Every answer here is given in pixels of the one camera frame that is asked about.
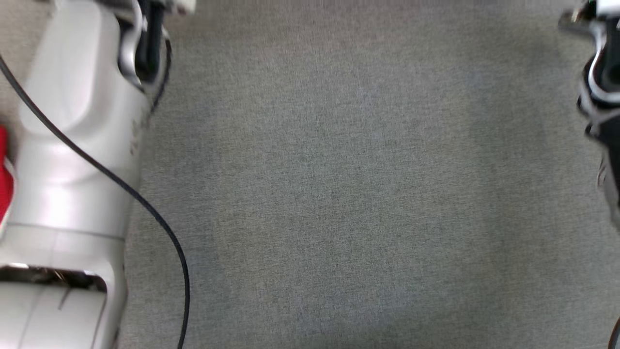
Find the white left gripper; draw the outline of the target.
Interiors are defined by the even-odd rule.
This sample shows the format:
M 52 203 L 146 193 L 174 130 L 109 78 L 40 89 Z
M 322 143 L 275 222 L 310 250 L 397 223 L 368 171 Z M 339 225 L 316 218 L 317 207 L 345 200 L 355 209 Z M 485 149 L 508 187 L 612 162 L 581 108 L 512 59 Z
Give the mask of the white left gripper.
M 166 11 L 171 14 L 195 13 L 197 0 L 163 0 Z

